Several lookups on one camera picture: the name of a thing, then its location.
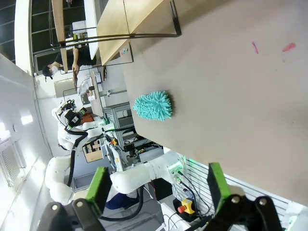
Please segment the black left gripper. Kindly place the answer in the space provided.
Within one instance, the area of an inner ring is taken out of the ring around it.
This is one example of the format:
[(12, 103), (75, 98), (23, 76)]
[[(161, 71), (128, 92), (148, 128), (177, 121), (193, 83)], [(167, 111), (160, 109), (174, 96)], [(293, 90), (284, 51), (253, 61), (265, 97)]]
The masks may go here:
[[(80, 113), (82, 115), (84, 115), (86, 113), (86, 109), (84, 107), (82, 107), (80, 109)], [(64, 115), (64, 117), (67, 120), (67, 127), (68, 128), (73, 128), (73, 127), (77, 127), (81, 124), (81, 114), (77, 113), (73, 110), (67, 110), (66, 114)]]

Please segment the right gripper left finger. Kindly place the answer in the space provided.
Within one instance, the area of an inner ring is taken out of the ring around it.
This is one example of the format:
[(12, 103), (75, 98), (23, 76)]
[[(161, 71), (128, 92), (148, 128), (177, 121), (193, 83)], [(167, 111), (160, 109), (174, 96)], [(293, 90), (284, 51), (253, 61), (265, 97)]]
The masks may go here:
[(41, 231), (103, 231), (99, 221), (111, 189), (108, 168), (97, 168), (85, 198), (72, 200), (68, 204), (50, 202), (40, 219)]

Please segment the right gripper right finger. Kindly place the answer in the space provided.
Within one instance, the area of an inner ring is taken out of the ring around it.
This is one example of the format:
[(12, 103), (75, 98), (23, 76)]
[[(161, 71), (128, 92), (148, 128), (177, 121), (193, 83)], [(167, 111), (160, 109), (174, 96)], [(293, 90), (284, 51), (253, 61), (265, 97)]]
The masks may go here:
[(233, 225), (242, 225), (247, 231), (282, 230), (273, 200), (260, 196), (252, 201), (245, 194), (232, 192), (218, 162), (209, 164), (207, 184), (215, 209), (207, 231), (230, 231)]

